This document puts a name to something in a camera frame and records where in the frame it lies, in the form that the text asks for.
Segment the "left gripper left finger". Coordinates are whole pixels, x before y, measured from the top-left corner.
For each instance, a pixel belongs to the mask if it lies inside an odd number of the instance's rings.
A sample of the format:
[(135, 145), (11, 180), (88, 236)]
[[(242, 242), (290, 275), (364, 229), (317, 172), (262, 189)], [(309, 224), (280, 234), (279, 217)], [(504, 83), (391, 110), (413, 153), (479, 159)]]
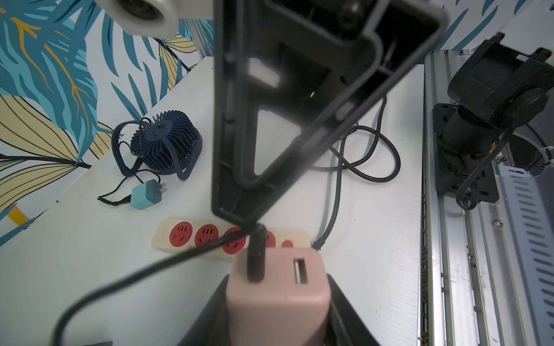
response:
[[(331, 275), (331, 300), (325, 326), (324, 345), (373, 345), (378, 341), (366, 328), (349, 300)], [(180, 340), (180, 345), (230, 345), (229, 318), (225, 292), (229, 277), (226, 275), (193, 323)]]

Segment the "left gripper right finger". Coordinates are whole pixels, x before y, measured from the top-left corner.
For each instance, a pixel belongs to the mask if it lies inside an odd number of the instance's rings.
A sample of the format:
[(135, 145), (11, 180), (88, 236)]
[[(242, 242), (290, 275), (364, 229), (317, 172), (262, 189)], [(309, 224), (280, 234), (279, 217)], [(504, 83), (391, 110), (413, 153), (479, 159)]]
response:
[[(212, 212), (235, 225), (259, 221), (447, 24), (428, 1), (216, 1)], [(301, 133), (257, 174), (260, 110)]]

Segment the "pink plug adapter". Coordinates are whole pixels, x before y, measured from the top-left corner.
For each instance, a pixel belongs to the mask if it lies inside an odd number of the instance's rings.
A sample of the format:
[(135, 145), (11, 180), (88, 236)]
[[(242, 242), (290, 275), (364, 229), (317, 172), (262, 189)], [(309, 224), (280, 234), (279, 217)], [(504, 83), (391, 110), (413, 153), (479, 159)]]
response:
[(231, 345), (322, 345), (330, 308), (323, 259), (312, 248), (268, 248), (265, 277), (248, 280), (238, 252), (226, 289)]

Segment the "beige power strip red sockets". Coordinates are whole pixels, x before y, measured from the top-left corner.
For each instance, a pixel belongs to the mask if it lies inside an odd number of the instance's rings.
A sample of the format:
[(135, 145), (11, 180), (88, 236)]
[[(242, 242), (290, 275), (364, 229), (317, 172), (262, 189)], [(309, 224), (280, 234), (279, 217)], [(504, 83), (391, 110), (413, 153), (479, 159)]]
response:
[[(154, 248), (166, 253), (179, 253), (200, 247), (240, 231), (238, 226), (223, 221), (198, 221), (191, 219), (163, 219), (151, 240)], [(248, 248), (250, 238), (230, 242), (212, 252), (208, 257), (232, 262), (236, 254)], [(267, 228), (266, 246), (278, 247), (311, 247), (311, 236), (300, 230)]]

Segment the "teal plug adapter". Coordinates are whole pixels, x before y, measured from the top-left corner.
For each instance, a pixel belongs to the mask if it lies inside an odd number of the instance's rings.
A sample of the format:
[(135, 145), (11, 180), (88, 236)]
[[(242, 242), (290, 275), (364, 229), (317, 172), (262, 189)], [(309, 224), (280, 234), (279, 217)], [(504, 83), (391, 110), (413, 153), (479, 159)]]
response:
[(136, 210), (144, 210), (158, 204), (162, 200), (166, 184), (157, 180), (149, 180), (131, 191), (131, 206)]

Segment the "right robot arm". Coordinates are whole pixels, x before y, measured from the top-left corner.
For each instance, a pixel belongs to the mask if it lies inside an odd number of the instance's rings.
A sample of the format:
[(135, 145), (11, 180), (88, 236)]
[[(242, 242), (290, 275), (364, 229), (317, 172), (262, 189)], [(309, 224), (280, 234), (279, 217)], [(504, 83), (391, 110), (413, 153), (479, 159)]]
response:
[(553, 52), (523, 54), (502, 45), (498, 33), (484, 40), (454, 75), (447, 94), (458, 104), (439, 145), (451, 155), (489, 153), (502, 133), (542, 112), (553, 88)]

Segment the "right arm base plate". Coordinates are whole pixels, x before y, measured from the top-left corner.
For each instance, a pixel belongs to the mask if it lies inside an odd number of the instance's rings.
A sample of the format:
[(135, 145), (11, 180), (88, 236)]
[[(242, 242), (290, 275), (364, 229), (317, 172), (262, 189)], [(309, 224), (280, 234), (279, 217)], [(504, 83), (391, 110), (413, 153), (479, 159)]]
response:
[(432, 120), (437, 192), (455, 197), (465, 179), (493, 151), (502, 131), (463, 107), (445, 103), (434, 106)]

